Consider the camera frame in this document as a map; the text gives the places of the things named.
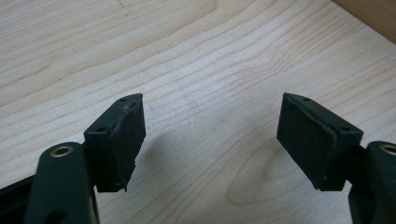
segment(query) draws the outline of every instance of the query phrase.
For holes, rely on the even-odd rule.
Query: screw hole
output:
[[[49,213],[46,217],[46,224],[56,224],[61,223],[67,217],[64,210],[55,210]]]
[[[381,145],[380,148],[389,154],[396,156],[396,147],[391,145]]]
[[[340,127],[340,129],[341,129],[341,131],[344,131],[344,132],[349,132],[350,131],[350,129],[347,128],[347,127]]]
[[[96,129],[96,131],[99,132],[99,133],[102,133],[102,132],[104,132],[105,130],[106,130],[106,128],[104,128],[104,127],[101,127],[101,128]]]
[[[69,154],[72,151],[73,151],[73,148],[70,146],[58,147],[58,148],[55,148],[53,151],[51,151],[50,155],[51,155],[51,157],[62,157],[62,156]]]

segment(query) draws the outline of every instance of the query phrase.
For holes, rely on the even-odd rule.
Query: black plastic part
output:
[[[79,143],[41,154],[24,223],[98,223],[94,194]]]
[[[341,190],[345,161],[363,131],[303,96],[284,93],[277,139],[320,190]]]
[[[92,184],[99,192],[125,189],[146,137],[141,93],[116,101],[85,132]]]
[[[396,145],[370,143],[363,162],[377,206],[372,223],[396,223]]]
[[[373,190],[370,187],[367,176],[364,157],[366,149],[359,146],[353,149],[353,153],[345,163],[346,179],[353,185],[354,191],[359,193],[360,197],[366,198],[368,201],[374,201]]]
[[[356,187],[352,187],[348,195],[350,214],[354,224],[369,224],[376,210],[375,201],[362,195]]]
[[[22,223],[34,176],[0,189],[0,223]]]

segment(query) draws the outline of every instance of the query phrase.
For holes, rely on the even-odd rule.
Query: wooden table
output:
[[[1,1],[0,188],[142,92],[147,138],[102,223],[350,223],[276,141],[282,93],[396,142],[396,47],[331,1]]]

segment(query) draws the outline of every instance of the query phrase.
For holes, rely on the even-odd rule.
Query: wood grain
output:
[[[396,44],[396,1],[333,0],[346,11],[365,22]]]
[[[0,3],[0,188],[142,92],[148,136],[102,223],[350,223],[276,141],[283,92],[396,142],[396,47],[331,1]]]

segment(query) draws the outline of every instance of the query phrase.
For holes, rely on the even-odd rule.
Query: light wood surface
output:
[[[102,223],[350,223],[276,141],[282,93],[396,142],[396,47],[331,1],[1,1],[0,188],[142,92],[148,136]]]
[[[396,44],[396,1],[333,0],[359,20]]]

